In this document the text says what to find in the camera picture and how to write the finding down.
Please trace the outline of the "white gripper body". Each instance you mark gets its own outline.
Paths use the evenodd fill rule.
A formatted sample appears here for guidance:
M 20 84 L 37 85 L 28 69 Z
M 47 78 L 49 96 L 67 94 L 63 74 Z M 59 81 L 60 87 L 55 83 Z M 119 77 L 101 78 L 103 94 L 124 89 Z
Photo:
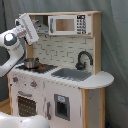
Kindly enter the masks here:
M 22 14 L 15 20 L 17 36 L 19 38 L 25 38 L 29 45 L 39 40 L 37 31 L 27 13 Z

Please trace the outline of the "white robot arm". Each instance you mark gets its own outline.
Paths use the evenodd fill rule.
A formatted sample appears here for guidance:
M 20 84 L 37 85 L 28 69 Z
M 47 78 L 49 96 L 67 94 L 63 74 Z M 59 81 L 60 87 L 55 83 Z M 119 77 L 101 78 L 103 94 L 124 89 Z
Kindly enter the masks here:
M 37 31 L 27 13 L 15 20 L 15 27 L 0 34 L 0 46 L 4 47 L 9 60 L 0 66 L 0 77 L 5 76 L 24 57 L 25 51 L 20 43 L 25 38 L 29 45 L 39 40 Z M 50 128 L 48 121 L 41 115 L 17 117 L 0 111 L 0 128 Z

